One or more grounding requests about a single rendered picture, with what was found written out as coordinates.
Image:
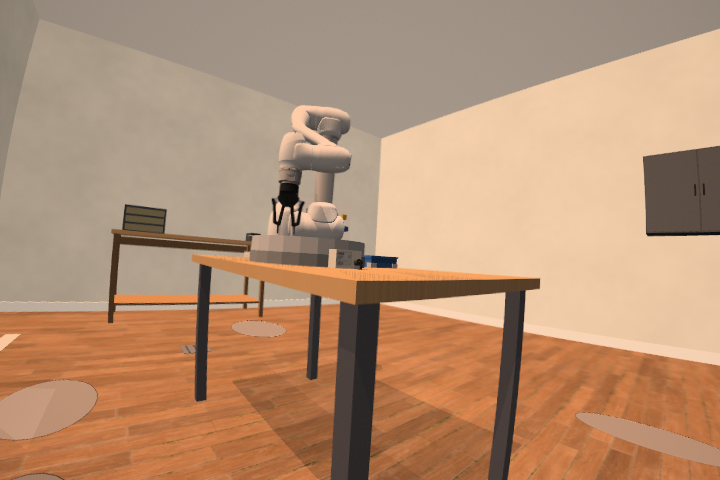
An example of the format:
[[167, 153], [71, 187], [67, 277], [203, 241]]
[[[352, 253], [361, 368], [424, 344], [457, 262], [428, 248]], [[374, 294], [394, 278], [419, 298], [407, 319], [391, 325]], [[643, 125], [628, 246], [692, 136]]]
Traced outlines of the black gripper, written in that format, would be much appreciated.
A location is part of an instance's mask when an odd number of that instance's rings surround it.
[[[293, 183], [281, 183], [280, 184], [280, 191], [277, 198], [272, 198], [272, 204], [273, 204], [273, 223], [277, 225], [277, 234], [280, 235], [281, 231], [281, 221], [282, 216], [284, 212], [285, 207], [290, 208], [291, 212], [291, 235], [294, 235], [295, 232], [295, 226], [300, 225], [300, 219], [301, 219], [301, 213], [302, 213], [302, 207], [305, 204], [304, 201], [299, 200], [298, 197], [298, 190], [299, 186], [297, 184]], [[297, 193], [297, 194], [296, 194]], [[280, 201], [282, 207], [280, 211], [279, 220], [276, 221], [276, 203], [277, 201]], [[294, 217], [294, 206], [296, 203], [299, 203], [299, 210], [298, 210], [298, 216], [297, 216], [297, 222], [295, 223], [295, 217]]]

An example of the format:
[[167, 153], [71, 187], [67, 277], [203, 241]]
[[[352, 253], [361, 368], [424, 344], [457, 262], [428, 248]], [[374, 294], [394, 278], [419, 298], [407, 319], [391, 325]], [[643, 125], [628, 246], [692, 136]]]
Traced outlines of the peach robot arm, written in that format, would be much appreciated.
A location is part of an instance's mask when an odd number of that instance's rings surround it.
[[[337, 146], [342, 134], [350, 129], [350, 116], [334, 108], [299, 106], [294, 110], [292, 120], [294, 132], [284, 136], [280, 147], [279, 183], [300, 185], [303, 170], [317, 171], [314, 203], [309, 206], [308, 213], [301, 213], [300, 225], [295, 227], [293, 236], [303, 234], [303, 237], [340, 240], [345, 223], [332, 204], [333, 173], [350, 168], [350, 152]], [[306, 141], [312, 145], [305, 144]]]

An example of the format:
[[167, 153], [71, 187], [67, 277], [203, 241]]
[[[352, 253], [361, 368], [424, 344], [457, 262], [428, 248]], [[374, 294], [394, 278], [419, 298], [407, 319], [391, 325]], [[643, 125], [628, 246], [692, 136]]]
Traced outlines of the blue shallow tray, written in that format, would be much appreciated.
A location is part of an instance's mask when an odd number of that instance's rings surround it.
[[365, 267], [370, 268], [395, 268], [397, 269], [398, 257], [364, 255]]

